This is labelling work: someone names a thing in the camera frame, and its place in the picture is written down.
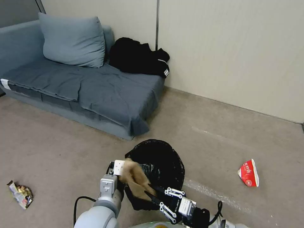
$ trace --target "carpet floor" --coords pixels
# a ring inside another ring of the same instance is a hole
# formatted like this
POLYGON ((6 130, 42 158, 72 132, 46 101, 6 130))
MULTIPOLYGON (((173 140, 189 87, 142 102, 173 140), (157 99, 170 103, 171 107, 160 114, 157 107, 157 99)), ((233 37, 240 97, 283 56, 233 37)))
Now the carpet floor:
MULTIPOLYGON (((139 142, 156 138, 178 152, 186 169, 184 190, 211 213, 251 228, 301 227, 304 214, 304 134, 301 125, 221 102, 166 89, 148 120, 150 131, 123 140, 15 99, 0 98, 1 227, 72 227, 77 197, 96 198, 110 161, 139 142), (253 158, 258 188, 237 170, 253 158), (31 206, 12 199, 10 180, 29 186, 31 206)), ((91 206, 82 200, 78 213, 91 206)), ((125 197, 118 217, 125 228, 165 220, 157 211, 134 211, 125 197)))

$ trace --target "gray blanket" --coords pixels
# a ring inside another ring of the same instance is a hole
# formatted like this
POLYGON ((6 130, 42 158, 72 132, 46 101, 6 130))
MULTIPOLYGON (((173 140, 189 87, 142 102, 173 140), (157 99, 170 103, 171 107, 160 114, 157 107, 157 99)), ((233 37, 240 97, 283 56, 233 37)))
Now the gray blanket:
POLYGON ((164 80, 129 74, 104 64, 101 68, 69 66, 41 59, 5 73, 9 85, 78 102, 84 109, 124 126, 130 135, 149 130, 145 119, 158 106, 164 80))

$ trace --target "wall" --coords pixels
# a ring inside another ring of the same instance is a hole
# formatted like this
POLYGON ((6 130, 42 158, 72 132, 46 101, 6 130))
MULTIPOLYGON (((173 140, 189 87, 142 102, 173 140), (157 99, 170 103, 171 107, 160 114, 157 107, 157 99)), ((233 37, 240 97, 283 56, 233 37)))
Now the wall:
POLYGON ((0 28, 38 19, 35 0, 1 0, 0 28))
POLYGON ((156 1, 42 0, 47 14, 69 17, 98 16, 110 25, 115 38, 130 37, 155 49, 156 1))
POLYGON ((160 0, 170 87, 304 122, 304 1, 160 0))

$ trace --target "snack wrapper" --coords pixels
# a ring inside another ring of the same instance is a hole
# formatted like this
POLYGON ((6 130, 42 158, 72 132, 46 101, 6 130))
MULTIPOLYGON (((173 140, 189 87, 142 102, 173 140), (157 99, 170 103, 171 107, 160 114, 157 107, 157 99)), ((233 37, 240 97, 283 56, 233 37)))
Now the snack wrapper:
POLYGON ((256 164, 253 159, 246 161, 237 173, 248 187, 258 187, 260 185, 256 164))
POLYGON ((12 180, 7 184, 13 197, 17 200, 19 205, 25 210, 33 201, 33 194, 31 190, 23 185, 17 185, 12 180))

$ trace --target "sofa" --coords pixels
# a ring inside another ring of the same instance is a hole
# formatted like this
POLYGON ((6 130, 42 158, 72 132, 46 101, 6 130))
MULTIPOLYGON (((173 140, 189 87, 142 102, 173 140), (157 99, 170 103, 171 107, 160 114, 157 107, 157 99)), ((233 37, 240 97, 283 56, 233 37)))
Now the sofa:
POLYGON ((38 20, 0 28, 0 89, 6 96, 120 138, 144 134, 164 79, 110 66, 113 32, 109 26, 102 29, 104 65, 90 68, 46 59, 38 20))

